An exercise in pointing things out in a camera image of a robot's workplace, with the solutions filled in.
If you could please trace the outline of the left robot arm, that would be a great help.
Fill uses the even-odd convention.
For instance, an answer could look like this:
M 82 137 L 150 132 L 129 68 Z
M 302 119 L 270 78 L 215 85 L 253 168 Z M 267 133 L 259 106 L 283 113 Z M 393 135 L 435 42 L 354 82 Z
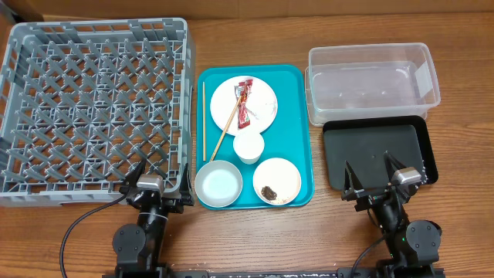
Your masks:
M 117 254 L 114 277 L 162 277 L 175 274 L 171 267 L 159 261 L 164 232 L 171 213 L 181 214 L 195 203 L 192 196 L 189 167 L 184 167 L 180 181 L 166 188 L 160 175 L 146 175 L 142 160 L 128 174 L 119 192 L 128 205 L 139 211 L 135 224 L 121 226 L 113 236 L 113 251 Z

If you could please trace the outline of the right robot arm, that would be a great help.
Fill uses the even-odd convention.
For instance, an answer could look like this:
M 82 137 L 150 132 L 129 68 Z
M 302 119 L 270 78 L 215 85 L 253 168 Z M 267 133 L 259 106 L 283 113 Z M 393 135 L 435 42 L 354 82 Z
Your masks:
M 366 211 L 381 231 L 381 237 L 367 247 L 348 269 L 345 277 L 444 277 L 434 267 L 439 261 L 442 228 L 429 220 L 410 221 L 404 204 L 422 185 L 416 168 L 407 167 L 391 153 L 384 153 L 389 182 L 382 188 L 366 189 L 349 163 L 345 167 L 342 199 L 355 201 L 356 211 Z M 389 259 L 377 261 L 374 268 L 362 268 L 360 262 L 380 243 L 385 243 Z

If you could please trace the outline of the dark food scrap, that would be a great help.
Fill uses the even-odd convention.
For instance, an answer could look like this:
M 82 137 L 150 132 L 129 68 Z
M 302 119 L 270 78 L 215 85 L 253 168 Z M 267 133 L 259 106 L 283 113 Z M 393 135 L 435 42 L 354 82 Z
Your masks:
M 274 201 L 277 198 L 277 193 L 274 192 L 269 186 L 265 186 L 261 190 L 262 197 L 268 201 Z

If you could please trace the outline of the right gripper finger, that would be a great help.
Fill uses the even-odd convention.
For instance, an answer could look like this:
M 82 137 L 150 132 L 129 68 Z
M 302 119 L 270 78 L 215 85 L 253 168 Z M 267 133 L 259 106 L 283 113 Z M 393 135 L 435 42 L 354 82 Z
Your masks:
M 394 173 L 397 170 L 406 168 L 406 166 L 403 163 L 401 163 L 397 158 L 395 158 L 389 151 L 384 152 L 384 166 L 386 168 L 389 181 L 391 181 Z
M 348 161 L 345 161 L 345 163 L 346 163 L 345 182 L 343 187 L 343 193 L 350 194 L 350 193 L 362 192 L 364 190 L 363 185 L 360 183 L 360 180 L 358 179 L 354 170 L 350 166 L 350 163 Z

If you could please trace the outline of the small pink bowl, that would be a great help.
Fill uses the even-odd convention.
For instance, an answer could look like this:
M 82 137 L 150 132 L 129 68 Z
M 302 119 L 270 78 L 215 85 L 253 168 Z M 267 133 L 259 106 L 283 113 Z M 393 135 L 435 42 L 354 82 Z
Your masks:
M 301 174 L 297 167 L 284 158 L 270 158 L 259 164 L 253 174 L 253 188 L 258 197 L 268 205 L 288 205 L 299 194 L 302 187 Z M 262 197 L 261 190 L 269 186 L 277 193 L 274 201 Z

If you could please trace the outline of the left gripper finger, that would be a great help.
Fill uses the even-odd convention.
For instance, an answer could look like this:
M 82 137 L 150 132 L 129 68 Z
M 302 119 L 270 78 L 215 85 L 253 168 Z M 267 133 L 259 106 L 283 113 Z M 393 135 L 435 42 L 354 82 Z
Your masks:
M 124 179 L 124 185 L 127 188 L 134 188 L 137 186 L 137 182 L 140 176 L 145 172 L 147 160 L 143 159 L 136 168 Z
M 186 163 L 182 172 L 179 192 L 182 197 L 191 197 L 191 178 L 189 164 Z

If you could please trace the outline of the red snack wrapper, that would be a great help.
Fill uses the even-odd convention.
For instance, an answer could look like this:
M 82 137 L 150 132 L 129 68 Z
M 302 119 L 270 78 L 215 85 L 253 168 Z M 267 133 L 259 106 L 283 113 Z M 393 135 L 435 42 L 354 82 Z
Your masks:
M 250 125 L 250 119 L 247 111 L 247 100 L 252 91 L 253 79 L 247 79 L 239 82 L 235 88 L 235 97 L 238 104 L 238 129 L 242 129 Z

